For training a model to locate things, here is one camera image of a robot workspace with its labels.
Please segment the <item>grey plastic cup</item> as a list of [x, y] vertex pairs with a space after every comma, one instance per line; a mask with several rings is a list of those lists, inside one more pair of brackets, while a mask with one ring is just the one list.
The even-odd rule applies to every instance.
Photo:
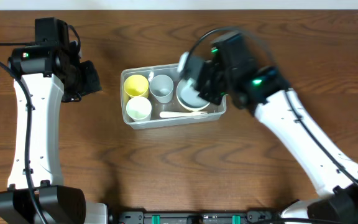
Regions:
[[157, 75], [150, 81], [149, 89], [160, 103], [169, 103], [173, 98], [174, 83], [167, 75]]

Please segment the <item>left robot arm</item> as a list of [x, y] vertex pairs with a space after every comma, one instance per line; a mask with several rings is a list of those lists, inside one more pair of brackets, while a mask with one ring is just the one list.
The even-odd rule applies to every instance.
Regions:
[[88, 202], [64, 184], [58, 151], [62, 103], [99, 91], [97, 71], [81, 61], [80, 45], [37, 44], [15, 49], [5, 69], [17, 99], [16, 150], [0, 217], [8, 223], [108, 223], [108, 206]]

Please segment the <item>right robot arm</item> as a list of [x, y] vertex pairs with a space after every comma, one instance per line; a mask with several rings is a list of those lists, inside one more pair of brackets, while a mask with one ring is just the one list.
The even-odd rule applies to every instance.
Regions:
[[272, 223], [358, 223], [358, 163], [317, 125], [277, 67], [259, 67], [248, 53], [214, 49], [209, 61], [184, 53], [178, 72], [210, 103], [231, 96], [278, 137], [306, 172], [318, 198], [291, 204]]

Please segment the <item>yellow plastic cup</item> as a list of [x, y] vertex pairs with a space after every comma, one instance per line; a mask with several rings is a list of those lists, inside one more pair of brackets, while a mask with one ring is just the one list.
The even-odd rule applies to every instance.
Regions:
[[135, 96], [149, 97], [149, 81], [143, 75], [131, 75], [123, 85], [123, 95], [125, 100]]

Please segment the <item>yellow plastic bowl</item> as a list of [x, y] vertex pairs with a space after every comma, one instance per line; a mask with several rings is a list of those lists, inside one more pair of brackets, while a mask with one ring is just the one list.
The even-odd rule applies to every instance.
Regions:
[[196, 112], [196, 111], [203, 111], [204, 109], [206, 109], [206, 107], [190, 108], [190, 107], [185, 106], [184, 109], [186, 109], [187, 111]]

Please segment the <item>white plastic bowl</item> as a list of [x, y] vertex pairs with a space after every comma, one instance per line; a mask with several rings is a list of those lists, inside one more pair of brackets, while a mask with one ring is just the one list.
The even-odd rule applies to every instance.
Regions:
[[182, 107], [187, 106], [190, 108], [200, 108], [200, 107], [209, 106], [209, 102], [207, 102], [205, 100], [201, 100], [199, 103], [196, 103], [196, 104], [189, 104], [189, 103], [185, 102], [180, 95], [177, 95], [177, 100], [178, 100], [179, 104], [182, 105]]

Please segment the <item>pink plastic fork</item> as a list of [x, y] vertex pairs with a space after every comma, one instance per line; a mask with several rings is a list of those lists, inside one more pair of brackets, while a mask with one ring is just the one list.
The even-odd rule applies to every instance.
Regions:
[[207, 114], [206, 111], [192, 111], [192, 112], [175, 112], [175, 111], [161, 111], [159, 116], [161, 118], [177, 118], [177, 117], [188, 117], [198, 116]]

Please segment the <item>grey plastic bowl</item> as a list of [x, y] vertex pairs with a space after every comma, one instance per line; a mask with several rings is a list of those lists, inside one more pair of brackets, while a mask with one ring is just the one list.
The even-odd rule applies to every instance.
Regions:
[[210, 102], [200, 98], [199, 93], [187, 85], [185, 80], [179, 81], [177, 85], [178, 102], [189, 111], [200, 111], [206, 108]]

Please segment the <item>green plastic spoon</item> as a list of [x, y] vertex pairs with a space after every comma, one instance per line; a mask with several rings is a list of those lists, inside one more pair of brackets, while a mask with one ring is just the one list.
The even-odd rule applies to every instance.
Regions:
[[195, 84], [194, 79], [190, 78], [185, 82], [185, 86], [183, 87], [181, 91], [181, 96], [184, 97], [190, 97], [190, 98], [196, 98], [198, 96], [198, 92], [193, 88], [193, 85]]

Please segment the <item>white plastic cup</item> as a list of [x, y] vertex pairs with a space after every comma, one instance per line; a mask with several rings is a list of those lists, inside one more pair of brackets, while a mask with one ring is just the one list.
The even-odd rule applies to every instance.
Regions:
[[152, 104], [143, 96], [135, 96], [127, 102], [126, 113], [135, 122], [150, 121]]

